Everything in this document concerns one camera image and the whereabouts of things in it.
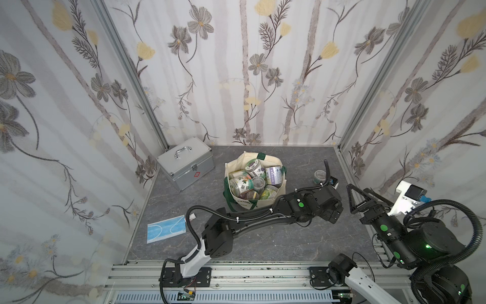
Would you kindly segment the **large strawberry label jar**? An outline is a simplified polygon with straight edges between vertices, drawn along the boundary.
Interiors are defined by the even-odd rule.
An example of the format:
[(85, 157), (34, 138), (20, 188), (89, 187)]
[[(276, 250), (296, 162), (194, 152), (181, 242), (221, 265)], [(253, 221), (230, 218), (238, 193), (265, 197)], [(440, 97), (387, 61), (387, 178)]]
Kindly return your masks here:
[(241, 197), (253, 190), (254, 184), (250, 176), (239, 176), (229, 181), (229, 188), (234, 196)]

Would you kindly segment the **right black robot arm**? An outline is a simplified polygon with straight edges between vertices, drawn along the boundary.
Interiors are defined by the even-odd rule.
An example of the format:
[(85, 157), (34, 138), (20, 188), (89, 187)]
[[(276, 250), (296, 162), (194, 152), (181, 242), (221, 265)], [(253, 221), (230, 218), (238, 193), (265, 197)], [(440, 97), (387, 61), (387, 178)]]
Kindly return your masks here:
[[(426, 198), (426, 190), (402, 181), (396, 188), (398, 197), (391, 210), (384, 208), (390, 201), (369, 188), (359, 189), (348, 184), (351, 213), (362, 213), (361, 223), (376, 230), (393, 254), (391, 264), (413, 271), (411, 292), (419, 303), (471, 303), (472, 286), (457, 263), (471, 256), (483, 239), (483, 226), (476, 214), (457, 201)], [(467, 245), (430, 212), (417, 217), (423, 210), (435, 206), (451, 206), (463, 212), (473, 228)]]

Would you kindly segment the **clear lid green seed cup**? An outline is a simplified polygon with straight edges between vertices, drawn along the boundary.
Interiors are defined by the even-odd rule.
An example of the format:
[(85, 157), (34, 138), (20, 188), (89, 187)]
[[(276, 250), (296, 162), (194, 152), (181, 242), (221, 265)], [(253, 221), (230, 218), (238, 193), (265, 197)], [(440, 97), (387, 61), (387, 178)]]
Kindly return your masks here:
[(316, 185), (326, 184), (327, 172), (325, 170), (316, 170), (313, 176), (313, 182)]

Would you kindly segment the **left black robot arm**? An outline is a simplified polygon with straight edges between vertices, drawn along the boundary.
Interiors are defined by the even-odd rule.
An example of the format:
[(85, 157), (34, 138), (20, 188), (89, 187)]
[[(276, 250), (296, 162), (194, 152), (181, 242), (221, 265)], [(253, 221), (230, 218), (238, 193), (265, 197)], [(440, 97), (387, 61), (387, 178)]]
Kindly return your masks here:
[(207, 212), (211, 217), (201, 235), (196, 233), (191, 223), (187, 223), (196, 246), (184, 257), (164, 261), (159, 279), (161, 287), (180, 287), (190, 283), (210, 260), (231, 253), (234, 239), (245, 233), (277, 224), (309, 224), (315, 217), (335, 224), (343, 207), (338, 191), (331, 185), (321, 185), (280, 195), (270, 206), (245, 212), (230, 213), (225, 208), (213, 210), (195, 205), (187, 210), (186, 218), (195, 210)]

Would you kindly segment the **cream canvas tote bag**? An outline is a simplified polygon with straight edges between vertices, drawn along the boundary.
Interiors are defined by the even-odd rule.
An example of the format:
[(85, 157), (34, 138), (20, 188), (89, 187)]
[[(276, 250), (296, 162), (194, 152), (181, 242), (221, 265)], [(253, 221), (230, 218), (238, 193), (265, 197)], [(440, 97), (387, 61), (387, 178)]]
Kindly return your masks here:
[(286, 186), (287, 169), (277, 157), (244, 152), (225, 164), (224, 197), (231, 211), (270, 206)]

